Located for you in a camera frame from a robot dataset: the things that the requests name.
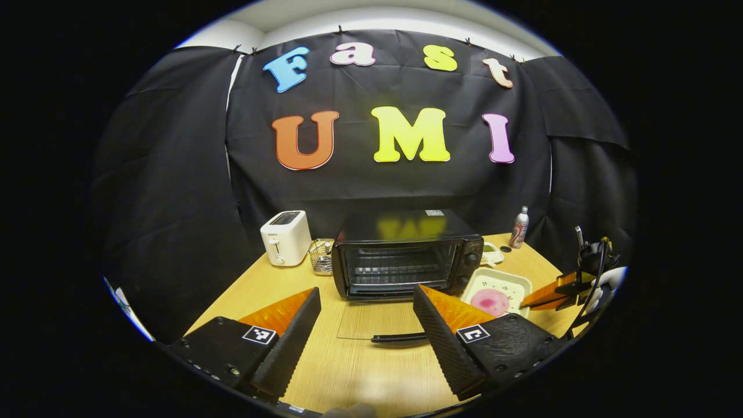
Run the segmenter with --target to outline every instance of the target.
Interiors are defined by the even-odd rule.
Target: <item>white ceiling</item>
[[[359,7],[408,7],[466,19],[518,39],[545,52],[559,54],[544,39],[488,7],[468,0],[262,0],[225,16],[264,33],[312,16]]]

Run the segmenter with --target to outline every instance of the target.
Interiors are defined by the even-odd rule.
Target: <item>wooden table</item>
[[[510,234],[498,234],[484,238],[500,247],[507,245],[509,237]],[[496,269],[526,277],[532,282],[533,290],[560,275],[528,244],[504,255],[505,260]],[[315,286],[320,291],[322,311],[281,398],[283,402],[318,412],[366,402],[376,407],[380,418],[422,414],[461,403],[449,389],[430,344],[395,349],[360,339],[338,338],[347,302],[338,295],[332,276],[313,274],[310,257],[299,266],[277,268],[264,254],[188,332],[215,316],[239,319]],[[419,325],[412,302],[407,304],[408,315],[400,321],[415,321]],[[531,311],[528,319],[560,337],[579,310],[579,306],[572,306],[559,312]]]

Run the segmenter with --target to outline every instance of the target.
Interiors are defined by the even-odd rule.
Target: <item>pink food item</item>
[[[494,317],[499,317],[508,311],[508,296],[495,289],[482,289],[472,297],[470,305]]]

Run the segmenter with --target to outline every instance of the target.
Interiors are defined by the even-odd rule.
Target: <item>white toaster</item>
[[[296,266],[310,248],[310,226],[303,210],[278,213],[261,227],[268,261],[274,266]]]

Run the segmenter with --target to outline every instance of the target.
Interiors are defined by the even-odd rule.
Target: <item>pink letter i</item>
[[[493,151],[490,153],[490,160],[494,163],[512,163],[515,158],[508,149],[508,135],[506,134],[508,119],[495,113],[486,113],[482,115],[482,118],[490,126],[490,137],[493,139]]]

